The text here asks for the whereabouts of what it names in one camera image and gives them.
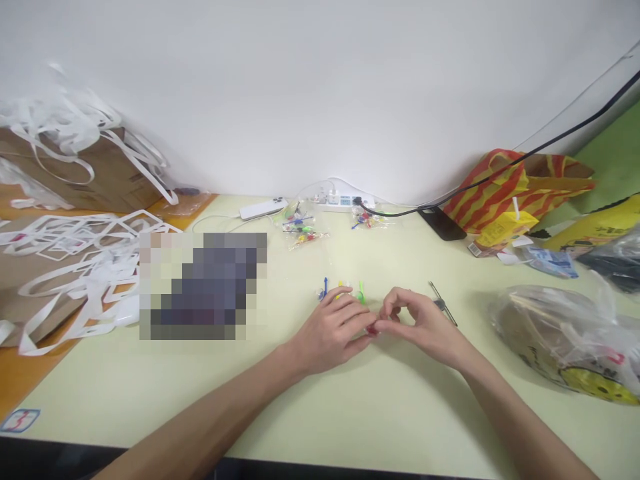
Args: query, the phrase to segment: paper bag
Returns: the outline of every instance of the paper bag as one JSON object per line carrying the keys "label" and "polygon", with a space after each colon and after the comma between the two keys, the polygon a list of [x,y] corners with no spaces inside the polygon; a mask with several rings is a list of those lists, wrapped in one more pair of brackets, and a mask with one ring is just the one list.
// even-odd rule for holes
{"label": "paper bag", "polygon": [[502,149],[488,152],[460,187],[496,174],[487,182],[456,195],[443,211],[464,231],[480,233],[509,210],[512,197],[518,198],[520,211],[541,220],[569,198],[595,187],[590,179],[593,170],[565,155],[532,155],[497,173],[522,155],[522,152]]}
{"label": "paper bag", "polygon": [[[124,128],[113,132],[124,139]],[[40,141],[50,150],[60,152],[46,136],[40,135]],[[9,129],[0,129],[0,157],[16,164],[22,172],[76,208],[131,213],[146,209],[161,197],[156,187],[131,163],[120,147],[104,137],[78,154],[95,173],[94,180],[86,185],[83,183],[90,179],[86,168],[78,163],[65,163],[51,158],[40,148],[37,148],[37,153],[36,159],[28,141]]]}
{"label": "paper bag", "polygon": [[[35,218],[22,217],[14,220],[2,227],[0,233],[21,231],[28,226]],[[52,296],[46,297],[23,297],[18,295],[18,289],[24,284],[34,280],[40,275],[58,270],[78,262],[84,254],[95,250],[93,246],[78,253],[70,255],[64,260],[55,261],[41,257],[40,255],[31,254],[22,257],[9,255],[4,253],[6,247],[0,247],[0,319],[12,322],[15,328],[2,343],[2,347],[16,347],[20,342],[22,328],[28,320],[50,302]],[[61,275],[58,278],[44,282],[38,291],[47,291],[52,288],[65,285],[76,280],[82,272],[70,272]],[[86,299],[74,300],[68,295],[63,295],[58,300],[51,314],[42,322],[42,324],[34,330],[30,335],[34,342],[38,342],[50,334],[57,328],[66,318],[74,313],[84,304]]]}

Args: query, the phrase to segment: hand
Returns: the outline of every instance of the hand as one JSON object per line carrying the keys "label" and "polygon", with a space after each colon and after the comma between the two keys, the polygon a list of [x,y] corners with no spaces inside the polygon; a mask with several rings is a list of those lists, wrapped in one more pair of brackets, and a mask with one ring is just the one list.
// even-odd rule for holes
{"label": "hand", "polygon": [[330,370],[362,352],[373,340],[368,335],[352,340],[377,316],[348,295],[351,290],[338,287],[327,292],[298,333],[284,344],[303,375]]}
{"label": "hand", "polygon": [[[409,310],[415,325],[400,323],[398,313],[402,307]],[[456,370],[464,368],[473,361],[476,354],[479,355],[471,342],[440,311],[433,300],[411,290],[392,288],[384,299],[379,320],[373,327],[379,332],[410,341],[428,356]]]}

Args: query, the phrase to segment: desk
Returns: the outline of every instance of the desk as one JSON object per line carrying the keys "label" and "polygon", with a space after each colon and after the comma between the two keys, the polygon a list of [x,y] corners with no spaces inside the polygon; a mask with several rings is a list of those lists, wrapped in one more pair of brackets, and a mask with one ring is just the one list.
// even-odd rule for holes
{"label": "desk", "polygon": [[[232,215],[262,199],[218,197],[203,215]],[[268,293],[259,335],[246,341],[138,339],[138,328],[82,340],[20,408],[41,409],[22,437],[130,447],[194,400],[286,340],[317,304],[324,277],[362,280],[372,308],[394,285],[431,295],[433,281],[460,329],[524,400],[603,479],[636,476],[640,409],[554,386],[492,330],[494,294],[519,283],[589,294],[595,281],[562,280],[526,265],[476,259],[464,242],[442,242],[418,215],[387,230],[352,231],[350,216],[326,213],[331,238],[288,252],[268,219],[236,231],[269,232]],[[239,220],[213,217],[198,231]],[[637,306],[618,295],[620,310]],[[310,377],[274,401],[230,450],[232,457],[316,465],[514,478],[515,472],[462,378],[418,349],[380,338],[352,361]]]}

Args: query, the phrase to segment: smartphone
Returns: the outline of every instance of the smartphone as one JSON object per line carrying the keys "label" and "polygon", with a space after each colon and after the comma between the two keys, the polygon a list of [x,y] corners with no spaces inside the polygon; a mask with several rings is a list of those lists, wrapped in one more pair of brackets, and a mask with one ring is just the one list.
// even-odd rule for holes
{"label": "smartphone", "polygon": [[442,240],[453,241],[467,238],[466,232],[439,207],[434,207],[430,211],[420,210],[418,213]]}

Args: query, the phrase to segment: black cable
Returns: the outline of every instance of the black cable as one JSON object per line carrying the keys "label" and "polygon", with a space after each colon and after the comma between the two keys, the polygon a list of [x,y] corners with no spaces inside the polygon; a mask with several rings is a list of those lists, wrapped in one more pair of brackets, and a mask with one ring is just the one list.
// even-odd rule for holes
{"label": "black cable", "polygon": [[620,100],[620,97],[622,97],[632,86],[634,83],[636,83],[638,81],[638,79],[640,79],[640,71],[638,71],[634,76],[632,76],[632,78],[626,82],[626,84],[624,84],[624,86],[618,90],[618,92],[611,98],[611,100],[609,100],[604,107],[602,107],[600,110],[598,110],[598,112],[596,112],[595,114],[593,114],[592,116],[590,116],[588,119],[584,120],[583,122],[578,123],[578,125],[574,126],[573,128],[570,128],[569,130],[567,130],[564,133],[561,133],[560,135],[558,135],[555,138],[552,138],[551,140],[549,140],[546,143],[543,143],[542,145],[540,145],[539,147],[534,148],[533,150],[531,150],[530,152],[525,153],[524,155],[522,155],[522,157],[512,161],[510,164],[505,165],[504,167],[502,167],[500,170],[493,172],[492,174],[490,174],[487,178],[484,178],[482,180],[479,180],[475,183],[472,183],[471,185],[468,185],[464,188],[458,189],[455,192],[453,192],[452,194],[448,195],[447,197],[445,197],[444,199],[440,200],[438,203],[434,203],[433,205],[422,205],[418,208],[414,208],[413,210],[407,210],[404,212],[400,212],[400,213],[382,213],[382,212],[377,212],[375,210],[371,210],[370,208],[364,206],[362,204],[362,198],[360,197],[356,197],[353,199],[353,203],[356,205],[359,205],[360,207],[362,207],[364,210],[368,211],[369,213],[372,213],[374,215],[380,215],[381,217],[402,217],[403,215],[408,215],[410,213],[415,213],[417,211],[420,210],[430,210],[432,208],[438,207],[440,205],[442,205],[444,202],[447,202],[449,200],[451,200],[452,198],[454,198],[456,195],[458,195],[459,193],[462,193],[464,191],[467,191],[469,189],[475,188],[478,185],[482,185],[484,182],[490,180],[491,178],[497,177],[498,174],[504,172],[504,170],[508,169],[509,167],[512,167],[514,165],[517,165],[518,163],[522,162],[523,160],[529,158],[530,156],[532,156],[535,153],[538,153],[540,150],[550,146],[551,144],[557,142],[558,140],[563,139],[564,137],[566,137],[567,135],[572,134],[573,132],[575,132],[576,130],[580,130],[582,127],[590,124],[592,121],[596,120],[597,118],[601,117],[607,110],[609,110],[618,100]]}

